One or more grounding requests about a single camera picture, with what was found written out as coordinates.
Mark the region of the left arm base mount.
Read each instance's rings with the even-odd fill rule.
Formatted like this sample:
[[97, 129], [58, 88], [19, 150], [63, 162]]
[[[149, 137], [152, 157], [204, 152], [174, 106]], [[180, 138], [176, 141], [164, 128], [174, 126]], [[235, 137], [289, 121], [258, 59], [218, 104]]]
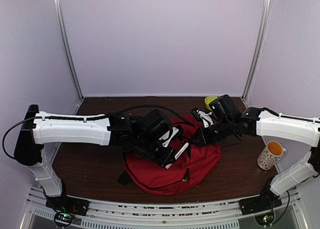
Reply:
[[67, 196], [66, 185], [62, 184], [62, 193], [60, 196], [50, 197], [43, 189], [43, 195], [46, 198], [45, 206], [53, 209], [55, 212], [66, 212], [79, 216], [86, 216], [90, 202], [86, 199], [80, 199]]

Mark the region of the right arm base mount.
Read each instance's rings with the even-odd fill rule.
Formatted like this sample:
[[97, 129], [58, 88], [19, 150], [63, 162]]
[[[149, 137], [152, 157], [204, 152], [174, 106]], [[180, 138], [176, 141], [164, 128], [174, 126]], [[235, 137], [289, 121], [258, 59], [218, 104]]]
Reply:
[[280, 207], [282, 205], [280, 196], [274, 194], [270, 188], [271, 186], [266, 184], [258, 196], [241, 199], [239, 207], [242, 215], [255, 214]]

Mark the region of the pink capped white marker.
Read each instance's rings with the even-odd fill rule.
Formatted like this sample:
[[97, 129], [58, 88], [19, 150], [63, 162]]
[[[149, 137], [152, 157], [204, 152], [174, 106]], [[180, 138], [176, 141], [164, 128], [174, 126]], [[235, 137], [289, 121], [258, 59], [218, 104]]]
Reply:
[[166, 169], [169, 169], [172, 164], [182, 155], [182, 153], [189, 147], [189, 143], [186, 142], [180, 149], [179, 151], [174, 155], [174, 161], [172, 163], [169, 163], [165, 166]]

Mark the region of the red student backpack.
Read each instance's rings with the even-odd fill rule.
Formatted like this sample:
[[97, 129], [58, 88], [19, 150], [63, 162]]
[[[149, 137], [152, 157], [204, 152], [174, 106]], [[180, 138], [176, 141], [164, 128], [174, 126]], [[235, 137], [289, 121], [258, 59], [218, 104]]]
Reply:
[[190, 144], [169, 167], [160, 167], [149, 158], [133, 153], [122, 156], [124, 171], [117, 183], [136, 184], [144, 192], [156, 196], [173, 196], [199, 185], [222, 157], [218, 143], [206, 146]]

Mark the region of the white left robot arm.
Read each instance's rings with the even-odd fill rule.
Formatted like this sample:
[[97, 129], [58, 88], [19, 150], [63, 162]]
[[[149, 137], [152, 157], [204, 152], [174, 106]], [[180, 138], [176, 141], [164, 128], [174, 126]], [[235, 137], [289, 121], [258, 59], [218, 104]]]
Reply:
[[13, 155], [7, 157], [30, 168], [44, 190], [49, 206], [67, 211], [72, 200], [65, 183], [45, 161], [47, 143], [87, 143], [121, 147], [142, 158], [149, 158], [162, 168], [176, 161], [169, 144], [178, 133], [170, 119], [154, 109], [145, 116], [126, 116], [121, 112], [99, 115], [63, 115], [40, 111], [29, 106], [24, 120], [11, 126], [5, 134], [20, 126]]

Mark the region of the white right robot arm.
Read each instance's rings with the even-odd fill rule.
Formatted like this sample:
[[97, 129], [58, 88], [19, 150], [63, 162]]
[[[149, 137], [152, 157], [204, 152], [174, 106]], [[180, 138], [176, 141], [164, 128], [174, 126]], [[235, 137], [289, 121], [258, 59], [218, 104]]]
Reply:
[[277, 113], [267, 107], [248, 107], [240, 112], [229, 95], [213, 100], [209, 107], [215, 115], [194, 109], [194, 117], [203, 122], [197, 136], [203, 145], [214, 144], [228, 136], [276, 137], [310, 146], [310, 151], [289, 169], [269, 179], [255, 198], [259, 209], [268, 209], [284, 192], [320, 174], [320, 120]]

